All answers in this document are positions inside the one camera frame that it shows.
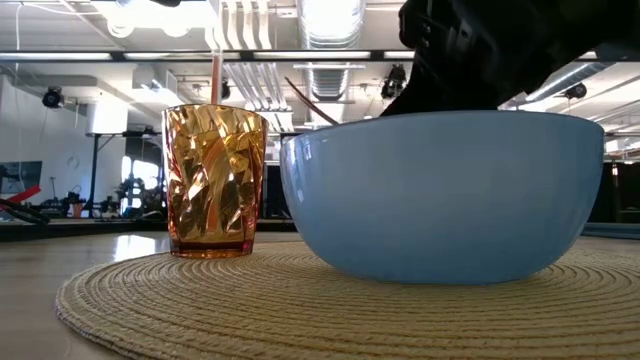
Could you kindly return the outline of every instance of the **bowl rim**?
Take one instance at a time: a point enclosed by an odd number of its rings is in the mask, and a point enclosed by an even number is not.
[[[587,120],[578,116],[573,116],[573,115],[567,115],[567,114],[556,114],[556,113],[543,113],[543,112],[537,112],[537,111],[522,111],[522,110],[517,110],[517,111],[510,111],[510,110],[455,110],[455,111],[433,111],[433,112],[419,112],[419,113],[411,113],[411,114],[402,114],[402,115],[391,115],[391,116],[383,116],[383,117],[377,117],[377,118],[373,118],[373,119],[367,119],[367,120],[358,120],[358,121],[352,121],[352,122],[348,122],[348,123],[341,123],[339,125],[332,125],[332,126],[328,126],[322,129],[318,129],[318,130],[313,130],[313,131],[308,131],[305,133],[301,133],[300,135],[295,136],[292,140],[295,139],[299,139],[299,138],[313,138],[315,136],[318,136],[318,134],[320,135],[324,135],[327,132],[332,132],[332,131],[338,131],[340,129],[344,129],[346,127],[357,127],[357,126],[365,126],[368,123],[371,122],[383,122],[383,121],[399,121],[399,119],[404,119],[404,118],[410,118],[410,117],[415,117],[416,115],[454,115],[454,114],[458,114],[458,115],[467,115],[467,114],[486,114],[486,113],[509,113],[515,117],[522,117],[522,116],[535,116],[535,117],[541,117],[541,118],[558,118],[559,121],[574,121],[577,123],[581,123],[581,124],[585,124],[587,126],[594,126],[594,129],[600,129],[602,132],[602,135],[604,136],[604,129],[602,128],[602,126],[600,126],[598,123],[593,122],[591,120]]]

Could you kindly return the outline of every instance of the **round placemat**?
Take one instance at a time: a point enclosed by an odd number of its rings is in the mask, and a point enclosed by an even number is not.
[[[419,286],[265,244],[235,259],[98,266],[63,285],[56,311],[136,359],[638,359],[640,258],[572,251],[522,281]]]

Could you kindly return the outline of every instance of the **bowl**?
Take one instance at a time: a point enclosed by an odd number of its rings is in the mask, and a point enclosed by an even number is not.
[[[590,121],[520,111],[359,121],[281,149],[291,216],[338,270],[402,283],[525,278],[581,233],[602,172]]]

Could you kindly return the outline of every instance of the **amber glass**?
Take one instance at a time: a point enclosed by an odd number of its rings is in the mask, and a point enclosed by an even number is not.
[[[171,253],[251,254],[258,220],[267,120],[223,105],[163,112]]]

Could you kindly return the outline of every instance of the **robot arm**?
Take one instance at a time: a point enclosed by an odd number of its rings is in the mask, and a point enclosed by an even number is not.
[[[399,16],[416,55],[383,116],[495,109],[600,44],[640,50],[637,0],[408,0]]]

